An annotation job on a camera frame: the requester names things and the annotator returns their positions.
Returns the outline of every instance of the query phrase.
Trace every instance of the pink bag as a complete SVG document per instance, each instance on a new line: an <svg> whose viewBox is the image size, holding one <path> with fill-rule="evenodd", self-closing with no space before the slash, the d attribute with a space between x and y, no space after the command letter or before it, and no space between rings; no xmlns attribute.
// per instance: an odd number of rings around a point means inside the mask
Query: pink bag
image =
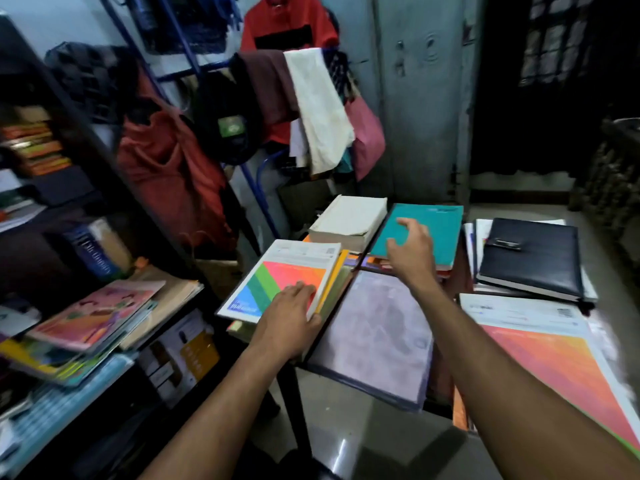
<svg viewBox="0 0 640 480"><path fill-rule="evenodd" d="M380 120L369 109L362 96L347 101L344 110L356 136L351 148L351 164L356 180L361 181L385 152L385 135L382 133Z"/></svg>

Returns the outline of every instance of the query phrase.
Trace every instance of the clear file folder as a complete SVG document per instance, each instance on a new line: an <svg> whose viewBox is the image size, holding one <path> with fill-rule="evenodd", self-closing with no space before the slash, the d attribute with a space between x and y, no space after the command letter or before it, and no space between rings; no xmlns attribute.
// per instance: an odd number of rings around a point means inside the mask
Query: clear file folder
<svg viewBox="0 0 640 480"><path fill-rule="evenodd" d="M424 403L433 336L395 276L361 271L307 361L310 371L407 410Z"/></svg>

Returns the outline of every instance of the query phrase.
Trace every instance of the red jacket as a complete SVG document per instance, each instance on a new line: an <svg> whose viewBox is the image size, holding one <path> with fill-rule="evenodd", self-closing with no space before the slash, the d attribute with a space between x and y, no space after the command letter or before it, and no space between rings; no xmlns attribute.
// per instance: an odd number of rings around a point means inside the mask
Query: red jacket
<svg viewBox="0 0 640 480"><path fill-rule="evenodd" d="M141 70L138 94L162 109L150 116L149 126L125 119L119 167L181 243L213 242L222 251L234 250L236 236L220 201L227 184L220 165L203 153L180 111L156 96Z"/></svg>
<svg viewBox="0 0 640 480"><path fill-rule="evenodd" d="M240 50L295 50L338 43L338 33L320 0L260 0L244 17ZM289 144L290 128L290 123L274 125L267 139Z"/></svg>

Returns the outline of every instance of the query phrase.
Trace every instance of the pink book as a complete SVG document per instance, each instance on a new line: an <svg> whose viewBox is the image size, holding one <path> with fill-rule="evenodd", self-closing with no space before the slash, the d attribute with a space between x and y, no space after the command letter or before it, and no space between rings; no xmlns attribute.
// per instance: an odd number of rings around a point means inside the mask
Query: pink book
<svg viewBox="0 0 640 480"><path fill-rule="evenodd" d="M117 280L27 332L63 349L88 352L124 325L164 281Z"/></svg>

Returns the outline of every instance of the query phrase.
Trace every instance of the floor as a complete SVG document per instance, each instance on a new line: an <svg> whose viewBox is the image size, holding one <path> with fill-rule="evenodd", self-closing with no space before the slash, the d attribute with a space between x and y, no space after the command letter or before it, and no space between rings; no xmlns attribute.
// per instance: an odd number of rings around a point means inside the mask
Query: floor
<svg viewBox="0 0 640 480"><path fill-rule="evenodd" d="M563 206L500 204L476 205L468 218L491 217L565 219L580 229L582 262L600 297L598 309L617 336L628 382L640 397L640 316L586 218ZM345 480L500 478L482 441L447 419L396 410L309 372L298 371L298 380L314 456ZM252 439L279 461L296 444L275 383L271 391L283 412L257 425Z"/></svg>

